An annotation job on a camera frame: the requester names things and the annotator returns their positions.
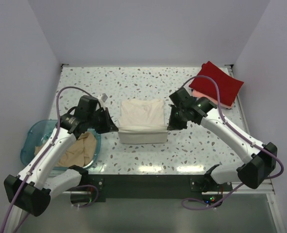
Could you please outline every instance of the gray floor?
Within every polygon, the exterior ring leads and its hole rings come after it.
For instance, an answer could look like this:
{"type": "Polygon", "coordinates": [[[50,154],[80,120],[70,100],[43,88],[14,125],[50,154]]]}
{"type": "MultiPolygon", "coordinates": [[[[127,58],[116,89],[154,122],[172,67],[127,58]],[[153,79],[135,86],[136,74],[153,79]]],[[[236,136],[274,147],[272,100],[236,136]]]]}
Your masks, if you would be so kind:
{"type": "Polygon", "coordinates": [[[33,233],[274,233],[266,195],[235,194],[214,210],[189,211],[180,200],[111,199],[77,211],[69,195],[53,200],[22,231],[33,233]]]}

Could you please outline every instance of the laundry basket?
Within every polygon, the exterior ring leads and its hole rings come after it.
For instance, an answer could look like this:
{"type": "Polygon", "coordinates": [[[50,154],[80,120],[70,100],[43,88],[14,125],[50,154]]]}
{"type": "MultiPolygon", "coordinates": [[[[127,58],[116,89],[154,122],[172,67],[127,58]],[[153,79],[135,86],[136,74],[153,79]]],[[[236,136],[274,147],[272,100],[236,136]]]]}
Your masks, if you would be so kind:
{"type": "MultiPolygon", "coordinates": [[[[57,120],[42,120],[34,124],[31,129],[28,131],[27,138],[24,144],[23,149],[21,150],[21,162],[27,166],[34,158],[35,147],[41,146],[44,144],[51,136],[57,120]]],[[[101,144],[101,135],[96,133],[93,129],[88,129],[88,132],[91,132],[96,139],[96,148],[94,156],[90,163],[83,168],[87,169],[93,165],[93,162],[96,160],[101,144]]],[[[56,166],[54,170],[67,170],[67,167],[56,166]]]]}
{"type": "Polygon", "coordinates": [[[163,100],[124,100],[121,103],[119,139],[125,144],[165,143],[163,100]]]}

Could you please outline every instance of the white cloth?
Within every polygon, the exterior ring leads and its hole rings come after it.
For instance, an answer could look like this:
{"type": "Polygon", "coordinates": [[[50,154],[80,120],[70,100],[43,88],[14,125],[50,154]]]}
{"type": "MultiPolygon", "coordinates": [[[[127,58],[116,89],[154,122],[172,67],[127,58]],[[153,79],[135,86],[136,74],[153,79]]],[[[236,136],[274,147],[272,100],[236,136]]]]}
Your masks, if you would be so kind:
{"type": "Polygon", "coordinates": [[[167,141],[163,100],[122,101],[118,123],[121,143],[147,144],[167,141]]]}

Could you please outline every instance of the stack of folded cloth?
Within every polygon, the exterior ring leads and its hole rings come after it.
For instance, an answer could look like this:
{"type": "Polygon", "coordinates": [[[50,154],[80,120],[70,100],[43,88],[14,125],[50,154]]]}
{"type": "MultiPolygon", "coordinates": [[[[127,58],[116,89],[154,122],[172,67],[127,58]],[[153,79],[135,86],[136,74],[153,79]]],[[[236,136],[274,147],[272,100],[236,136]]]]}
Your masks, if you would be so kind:
{"type": "MultiPolygon", "coordinates": [[[[244,82],[228,76],[211,62],[203,64],[197,75],[211,77],[219,87],[221,106],[228,109],[233,107],[234,100],[244,82]]],[[[193,80],[189,87],[193,89],[192,94],[194,97],[207,97],[217,104],[217,91],[210,80],[197,78],[193,80]]]]}

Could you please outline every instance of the blue basket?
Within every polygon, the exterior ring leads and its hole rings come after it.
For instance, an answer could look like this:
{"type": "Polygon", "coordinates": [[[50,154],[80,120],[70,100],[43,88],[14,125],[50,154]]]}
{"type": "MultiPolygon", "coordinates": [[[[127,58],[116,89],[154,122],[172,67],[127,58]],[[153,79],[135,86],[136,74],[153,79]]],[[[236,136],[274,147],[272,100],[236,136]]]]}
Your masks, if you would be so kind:
{"type": "MultiPolygon", "coordinates": [[[[35,147],[39,147],[44,144],[51,136],[57,120],[42,120],[34,124],[31,129],[28,131],[27,139],[25,141],[24,147],[21,150],[21,161],[22,163],[27,166],[34,158],[35,147]]],[[[93,129],[88,129],[88,132],[91,132],[97,143],[94,152],[94,156],[91,162],[84,166],[83,168],[88,169],[93,165],[93,162],[97,159],[97,156],[100,151],[100,144],[101,144],[101,135],[96,133],[93,129]]],[[[67,170],[67,167],[56,166],[54,170],[67,170]]]]}

